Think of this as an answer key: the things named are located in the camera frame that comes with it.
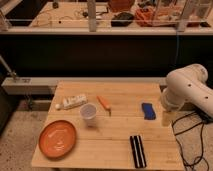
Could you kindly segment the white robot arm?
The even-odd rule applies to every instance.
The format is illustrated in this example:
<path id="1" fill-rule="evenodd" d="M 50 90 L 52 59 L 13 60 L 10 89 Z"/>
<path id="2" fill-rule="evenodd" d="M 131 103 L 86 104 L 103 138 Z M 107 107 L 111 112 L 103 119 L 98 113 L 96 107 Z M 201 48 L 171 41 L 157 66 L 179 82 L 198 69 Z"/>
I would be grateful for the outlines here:
<path id="1" fill-rule="evenodd" d="M 162 125 L 169 126 L 186 102 L 195 105 L 201 116 L 213 122 L 213 89 L 206 85 L 208 71 L 201 64 L 175 69 L 166 76 L 167 87 L 162 91 Z"/>

